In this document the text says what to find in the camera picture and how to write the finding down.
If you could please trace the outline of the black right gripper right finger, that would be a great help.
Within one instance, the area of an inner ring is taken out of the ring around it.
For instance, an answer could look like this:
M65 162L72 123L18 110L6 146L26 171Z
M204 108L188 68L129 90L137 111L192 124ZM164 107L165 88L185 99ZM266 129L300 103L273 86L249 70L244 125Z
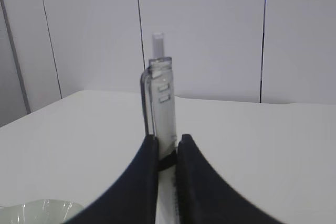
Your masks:
M177 197L181 223L279 223L233 189L189 134L177 148Z

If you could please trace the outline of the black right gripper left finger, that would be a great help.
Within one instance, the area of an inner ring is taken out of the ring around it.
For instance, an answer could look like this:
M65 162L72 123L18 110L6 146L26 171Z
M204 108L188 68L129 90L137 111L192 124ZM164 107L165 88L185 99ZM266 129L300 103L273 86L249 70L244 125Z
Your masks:
M155 223L158 164L158 140L147 135L113 185L66 223Z

